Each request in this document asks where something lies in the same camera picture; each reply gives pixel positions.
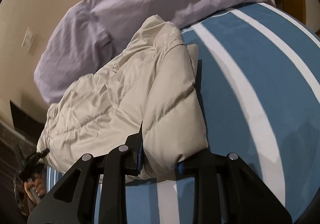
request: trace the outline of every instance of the blue and white striped blanket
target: blue and white striped blanket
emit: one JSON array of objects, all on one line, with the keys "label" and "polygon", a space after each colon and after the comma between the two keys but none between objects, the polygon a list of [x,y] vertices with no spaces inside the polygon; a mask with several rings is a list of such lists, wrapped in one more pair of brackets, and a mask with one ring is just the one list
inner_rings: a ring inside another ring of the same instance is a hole
[{"label": "blue and white striped blanket", "polygon": [[[320,187],[319,38],[263,3],[227,9],[182,33],[199,46],[211,151],[238,153],[297,220]],[[61,176],[48,169],[47,190]],[[193,178],[174,179],[129,184],[128,223],[191,224]],[[98,207],[95,216],[98,223]]]}]

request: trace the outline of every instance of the wall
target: wall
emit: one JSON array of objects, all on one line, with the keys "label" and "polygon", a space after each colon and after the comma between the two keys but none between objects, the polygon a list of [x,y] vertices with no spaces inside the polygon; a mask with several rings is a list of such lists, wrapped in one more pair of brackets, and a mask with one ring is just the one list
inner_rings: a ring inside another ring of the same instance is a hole
[{"label": "wall", "polygon": [[306,0],[306,25],[313,32],[320,30],[320,3],[318,0]]},{"label": "wall", "polygon": [[[0,118],[13,126],[9,100],[40,122],[47,105],[33,72],[47,41],[66,11],[80,0],[2,0],[0,4]],[[21,44],[27,28],[36,34],[28,55]]]}]

